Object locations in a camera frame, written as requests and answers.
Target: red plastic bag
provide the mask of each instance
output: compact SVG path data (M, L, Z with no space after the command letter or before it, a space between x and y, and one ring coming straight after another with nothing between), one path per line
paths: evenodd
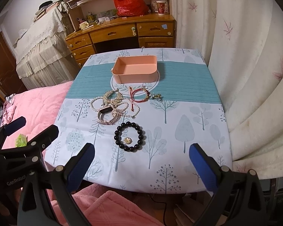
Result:
M144 0L114 0L114 4L121 17L141 16L149 10Z

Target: black bead bracelet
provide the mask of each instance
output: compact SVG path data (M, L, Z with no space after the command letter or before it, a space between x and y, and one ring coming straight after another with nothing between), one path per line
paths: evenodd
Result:
M138 141L137 141L137 144L135 144L135 146L131 146L131 147L128 147L127 145L123 144L119 137L121 136L122 134L122 130L123 128L126 128L126 127L133 127L135 130L137 130L137 133L138 133ZM114 132L115 136L114 136L114 140L115 140L115 144L118 145L121 149L124 149L124 151L134 151L136 149L139 149L140 146L142 145L143 143L143 134L142 134L142 130L140 129L139 125L136 125L136 123L134 122L130 122L130 121L127 121L126 123L122 123L120 126L117 127L117 130Z

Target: brown door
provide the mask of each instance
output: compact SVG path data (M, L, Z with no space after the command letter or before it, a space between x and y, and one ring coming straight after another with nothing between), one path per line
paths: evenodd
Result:
M16 72L16 60L0 32L0 88L8 96L26 91Z
M173 37L139 37L139 47L173 47Z

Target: teal stripe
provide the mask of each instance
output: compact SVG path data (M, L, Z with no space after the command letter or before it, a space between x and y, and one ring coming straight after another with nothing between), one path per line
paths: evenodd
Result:
M110 90L112 65L101 64L83 67L74 80L66 98L95 98ZM158 62L161 75L153 90L164 100L218 103L220 98L205 64Z

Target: blue gripper pad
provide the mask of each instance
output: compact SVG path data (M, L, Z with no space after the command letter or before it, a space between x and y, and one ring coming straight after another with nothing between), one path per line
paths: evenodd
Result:
M198 172L208 191L216 193L218 181L221 178L219 165L215 160L206 155L198 144L192 144L189 149L189 158Z
M66 187L69 192L76 191L79 188L82 179L94 159L94 154L94 146L91 143L86 143L83 149L65 165L64 175L66 175Z
M17 118L16 120L12 121L10 124L7 124L4 127L3 134L5 136L10 136L20 128L24 127L25 124L26 124L26 119L23 116L20 116L19 118Z

